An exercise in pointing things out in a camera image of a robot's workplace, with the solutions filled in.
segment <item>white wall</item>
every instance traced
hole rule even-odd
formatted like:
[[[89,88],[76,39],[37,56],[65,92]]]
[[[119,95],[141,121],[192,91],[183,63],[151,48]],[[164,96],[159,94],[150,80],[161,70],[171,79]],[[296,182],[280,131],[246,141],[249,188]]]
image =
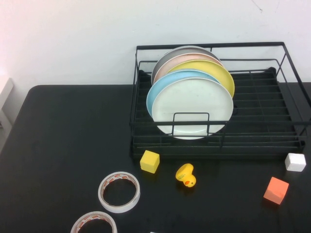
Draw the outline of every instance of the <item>white wall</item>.
[[[39,84],[131,83],[136,45],[284,41],[304,81],[310,0],[2,0],[0,75],[13,122]]]

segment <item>orange cube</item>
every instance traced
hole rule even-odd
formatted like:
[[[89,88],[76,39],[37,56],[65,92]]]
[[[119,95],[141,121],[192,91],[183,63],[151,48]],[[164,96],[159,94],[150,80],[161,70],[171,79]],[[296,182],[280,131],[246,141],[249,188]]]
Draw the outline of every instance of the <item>orange cube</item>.
[[[288,189],[288,185],[288,183],[272,177],[263,197],[277,204],[281,204]]]

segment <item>tape roll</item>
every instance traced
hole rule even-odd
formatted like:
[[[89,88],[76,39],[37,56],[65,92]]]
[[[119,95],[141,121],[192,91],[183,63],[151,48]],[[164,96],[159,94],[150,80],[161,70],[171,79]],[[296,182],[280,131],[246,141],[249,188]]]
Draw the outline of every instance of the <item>tape roll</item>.
[[[135,185],[135,188],[136,188],[136,193],[134,197],[127,204],[124,204],[121,206],[111,205],[104,200],[104,190],[106,189],[107,185],[118,179],[126,179],[126,180],[131,181]],[[98,188],[99,201],[101,202],[102,206],[106,210],[113,212],[113,213],[124,213],[126,211],[129,211],[137,204],[139,198],[140,198],[140,186],[139,186],[138,180],[136,179],[135,176],[125,171],[114,172],[106,176]]]
[[[81,216],[73,225],[70,233],[78,233],[79,230],[82,228],[84,224],[86,224],[89,221],[95,220],[95,219],[101,219],[105,220],[111,225],[112,228],[112,233],[118,233],[117,231],[117,226],[113,218],[104,212],[101,211],[94,211],[94,212],[89,212],[83,216]]]

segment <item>pink plate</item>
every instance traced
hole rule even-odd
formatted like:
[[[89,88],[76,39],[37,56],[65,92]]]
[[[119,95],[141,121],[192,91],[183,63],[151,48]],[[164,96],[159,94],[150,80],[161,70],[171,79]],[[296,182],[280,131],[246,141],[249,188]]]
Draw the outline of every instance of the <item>pink plate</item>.
[[[182,55],[176,56],[176,57],[168,60],[165,64],[163,64],[163,66],[160,67],[160,69],[158,70],[158,72],[155,75],[154,84],[160,78],[162,78],[164,75],[166,75],[171,69],[173,69],[175,66],[177,66],[183,62],[189,61],[189,60],[197,60],[197,59],[215,62],[215,63],[217,63],[223,67],[223,64],[221,64],[220,61],[218,61],[217,59],[215,59],[209,55],[206,55],[206,54],[202,54],[202,53],[182,54]]]

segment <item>yellow rubber duck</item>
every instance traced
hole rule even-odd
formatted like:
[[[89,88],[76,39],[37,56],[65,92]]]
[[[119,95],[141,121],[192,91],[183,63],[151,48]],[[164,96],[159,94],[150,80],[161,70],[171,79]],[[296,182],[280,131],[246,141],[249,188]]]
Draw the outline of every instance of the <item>yellow rubber duck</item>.
[[[196,183],[196,178],[192,174],[193,165],[192,164],[184,164],[178,169],[176,172],[176,179],[182,181],[185,186],[193,187]]]

